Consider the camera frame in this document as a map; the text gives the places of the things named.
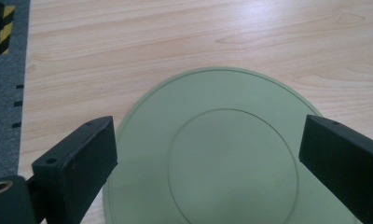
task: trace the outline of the green circular disc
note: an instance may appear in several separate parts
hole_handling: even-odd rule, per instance
[[[117,130],[106,222],[356,223],[299,162],[308,114],[320,115],[256,72],[203,68],[166,80]]]

